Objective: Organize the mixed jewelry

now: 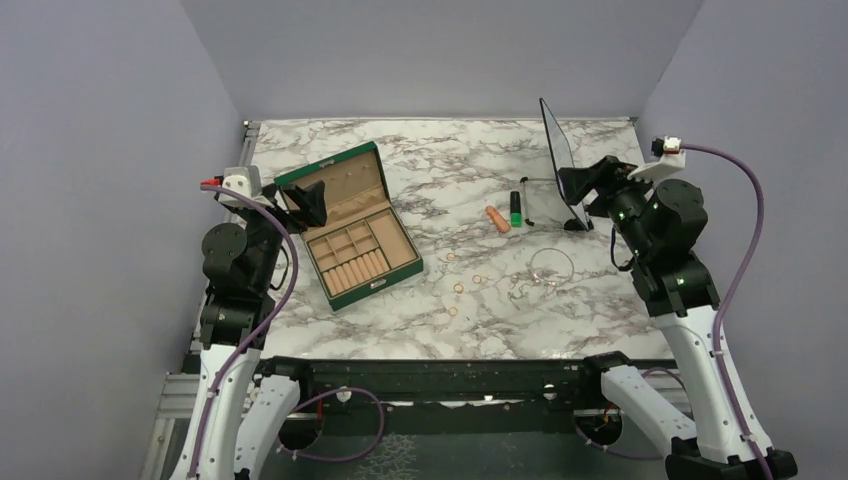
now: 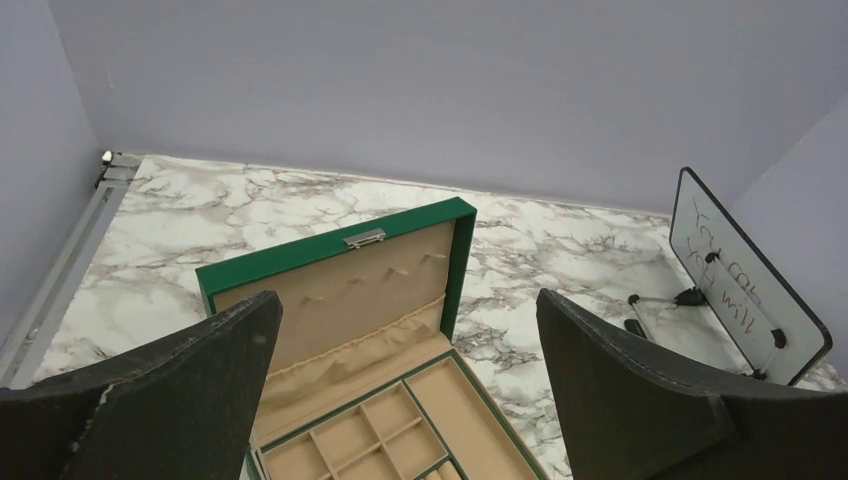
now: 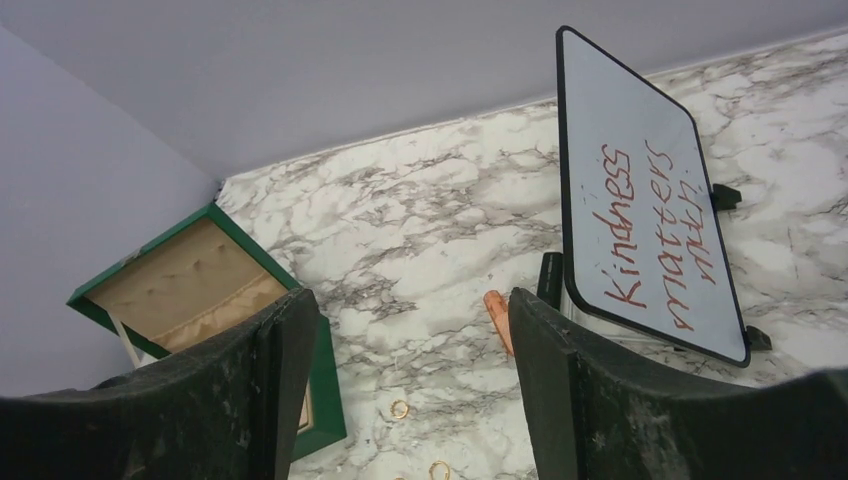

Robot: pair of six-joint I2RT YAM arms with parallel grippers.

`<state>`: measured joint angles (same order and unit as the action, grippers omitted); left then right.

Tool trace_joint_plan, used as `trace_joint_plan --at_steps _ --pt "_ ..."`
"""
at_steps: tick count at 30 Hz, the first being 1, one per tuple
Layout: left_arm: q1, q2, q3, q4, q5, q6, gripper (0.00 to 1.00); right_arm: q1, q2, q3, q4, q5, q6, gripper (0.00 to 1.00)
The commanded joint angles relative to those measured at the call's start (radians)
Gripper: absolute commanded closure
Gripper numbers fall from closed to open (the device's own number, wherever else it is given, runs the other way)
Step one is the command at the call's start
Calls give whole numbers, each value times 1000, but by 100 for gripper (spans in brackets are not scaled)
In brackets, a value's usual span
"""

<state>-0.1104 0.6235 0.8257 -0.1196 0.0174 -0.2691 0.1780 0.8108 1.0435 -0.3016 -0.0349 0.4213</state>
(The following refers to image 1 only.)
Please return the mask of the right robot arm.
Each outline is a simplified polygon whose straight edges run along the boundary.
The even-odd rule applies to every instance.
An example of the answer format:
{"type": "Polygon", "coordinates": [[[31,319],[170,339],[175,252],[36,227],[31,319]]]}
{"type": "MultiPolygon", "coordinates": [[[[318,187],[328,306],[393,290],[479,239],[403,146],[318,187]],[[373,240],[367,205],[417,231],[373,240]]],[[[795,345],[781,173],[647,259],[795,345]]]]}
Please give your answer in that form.
{"type": "Polygon", "coordinates": [[[682,413],[619,352],[586,360],[579,398],[622,409],[662,456],[670,479],[788,479],[794,456],[775,448],[751,407],[719,319],[721,298],[694,245],[708,221],[702,192],[652,181],[614,156],[560,168],[566,203],[613,223],[630,250],[630,275],[665,337],[691,408],[682,413]]]}

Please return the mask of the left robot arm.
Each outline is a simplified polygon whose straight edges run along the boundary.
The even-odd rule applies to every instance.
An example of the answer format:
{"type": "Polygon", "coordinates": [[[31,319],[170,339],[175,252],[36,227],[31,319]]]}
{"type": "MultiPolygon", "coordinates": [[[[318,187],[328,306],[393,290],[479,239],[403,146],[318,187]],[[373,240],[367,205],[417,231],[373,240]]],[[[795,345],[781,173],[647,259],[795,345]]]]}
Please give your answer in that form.
{"type": "Polygon", "coordinates": [[[247,187],[215,177],[200,188],[245,221],[212,227],[201,243],[208,280],[200,312],[200,380],[174,479],[234,479],[247,387],[273,318],[297,283],[293,236],[327,222],[326,185],[247,187]]]}

